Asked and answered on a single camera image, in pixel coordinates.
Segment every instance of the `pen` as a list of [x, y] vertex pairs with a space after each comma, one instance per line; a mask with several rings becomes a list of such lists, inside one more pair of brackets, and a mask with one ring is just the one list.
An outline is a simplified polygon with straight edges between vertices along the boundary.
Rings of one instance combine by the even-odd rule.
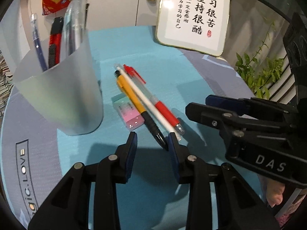
[[73, 54], [83, 42], [87, 0], [72, 0], [64, 16], [63, 35], [66, 57]]
[[52, 68], [59, 63], [63, 24], [64, 24], [63, 17], [55, 18], [52, 23], [50, 40], [49, 40], [49, 57], [48, 57], [49, 68]]
[[167, 146], [167, 143], [165, 141], [163, 134], [161, 133], [161, 131], [159, 130], [158, 126], [156, 125], [154, 120], [151, 118], [149, 113], [146, 111], [145, 107], [139, 101], [139, 99], [137, 98], [133, 90], [131, 89], [130, 85], [125, 80], [125, 78], [121, 75], [121, 73], [118, 70], [115, 71], [115, 76], [117, 78], [117, 84], [119, 88], [127, 95], [127, 97], [131, 100], [131, 102], [136, 107], [136, 109], [139, 111], [141, 116], [144, 118], [144, 123], [147, 129], [153, 135], [153, 137], [158, 142], [158, 144], [160, 144], [162, 148], [168, 150], [168, 146]]
[[115, 64], [115, 68], [119, 70], [120, 74], [125, 78], [125, 80], [128, 82], [130, 87], [133, 89], [133, 91], [136, 93], [136, 95], [142, 100], [144, 105], [154, 114], [154, 116], [159, 120], [159, 122], [163, 125], [163, 127], [168, 132], [174, 132], [176, 134], [177, 140], [180, 141], [181, 137], [178, 134], [178, 132], [174, 129], [173, 126], [163, 117], [163, 115], [158, 111], [157, 108], [149, 101], [149, 99], [142, 93], [142, 91], [133, 83], [131, 78], [128, 76], [127, 73], [125, 73], [124, 69], [119, 64]]
[[166, 118], [166, 120], [180, 133], [183, 135], [185, 133], [180, 121], [174, 116], [174, 114], [162, 103], [156, 96], [151, 94], [151, 92], [146, 88], [145, 80], [138, 74], [138, 72], [127, 65], [124, 65], [125, 71], [134, 81], [134, 83], [141, 89], [141, 91], [149, 98], [150, 102], [159, 110], [159, 112]]
[[43, 51], [40, 45], [40, 39], [39, 39], [38, 27], [37, 27], [37, 14], [32, 14], [30, 16], [30, 22], [31, 22], [32, 30], [33, 30], [32, 36], [33, 36], [33, 42], [34, 42], [34, 47], [36, 50], [37, 58], [38, 58], [40, 67], [42, 68], [44, 72], [44, 71], [47, 71], [48, 67], [46, 65], [46, 61], [45, 61]]
[[85, 6], [85, 22], [84, 22], [84, 28], [86, 28], [86, 23], [87, 23], [87, 14], [88, 14], [88, 8], [89, 8], [90, 4], [87, 3]]

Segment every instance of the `blue pen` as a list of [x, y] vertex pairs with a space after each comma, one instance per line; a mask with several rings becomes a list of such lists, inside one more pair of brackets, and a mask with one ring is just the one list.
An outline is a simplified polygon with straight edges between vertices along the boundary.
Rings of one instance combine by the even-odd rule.
[[46, 65], [46, 61], [45, 61], [43, 51], [40, 45], [40, 39], [39, 39], [38, 29], [37, 29], [37, 14], [32, 14], [30, 17], [30, 21], [31, 21], [32, 29], [33, 29], [32, 36], [33, 36], [34, 47], [36, 50], [36, 54], [39, 60], [40, 67], [42, 68], [44, 72], [48, 69], [48, 67]]

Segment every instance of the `red pen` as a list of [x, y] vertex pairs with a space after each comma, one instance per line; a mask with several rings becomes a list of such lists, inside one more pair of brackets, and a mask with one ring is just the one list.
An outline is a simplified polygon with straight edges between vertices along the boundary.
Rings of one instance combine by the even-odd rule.
[[55, 18], [52, 23], [51, 32], [50, 32], [50, 41], [49, 41], [49, 57], [48, 57], [49, 68], [52, 68], [59, 63], [63, 25], [64, 25], [63, 17]]
[[165, 117], [165, 119], [178, 131], [180, 135], [185, 133], [182, 128], [180, 121], [174, 116], [174, 114], [163, 104], [158, 98], [151, 94], [151, 92], [145, 87], [145, 80], [138, 74], [138, 72], [127, 65], [124, 65], [125, 71], [134, 81], [134, 83], [139, 87], [139, 89], [149, 98], [150, 102], [158, 109], [158, 111]]

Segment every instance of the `eraser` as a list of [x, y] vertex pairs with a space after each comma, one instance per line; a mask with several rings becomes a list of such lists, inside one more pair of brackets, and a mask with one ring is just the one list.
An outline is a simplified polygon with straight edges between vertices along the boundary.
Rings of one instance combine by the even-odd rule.
[[121, 94], [113, 97], [112, 101], [128, 130], [133, 131], [144, 124], [144, 118], [127, 96]]

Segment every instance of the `pen tip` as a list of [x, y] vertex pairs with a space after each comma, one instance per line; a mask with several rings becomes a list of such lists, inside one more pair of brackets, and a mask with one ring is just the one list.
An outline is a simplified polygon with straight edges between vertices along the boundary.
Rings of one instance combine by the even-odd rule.
[[182, 125], [181, 125], [180, 123], [177, 124], [175, 128], [176, 128], [176, 130], [178, 131], [178, 133], [179, 133], [180, 135], [185, 134], [185, 130], [183, 129], [183, 127], [182, 127]]
[[119, 70], [116, 70], [115, 73], [114, 73], [114, 75], [115, 75], [116, 77], [119, 77], [119, 76], [120, 76]]
[[160, 146], [165, 149], [166, 151], [168, 151], [168, 145], [167, 142], [164, 138], [164, 136], [162, 134], [157, 134], [155, 136], [156, 141], [158, 142], [158, 144], [160, 144]]
[[115, 67], [117, 70], [122, 69], [122, 66], [121, 66], [120, 64], [114, 64], [114, 67]]

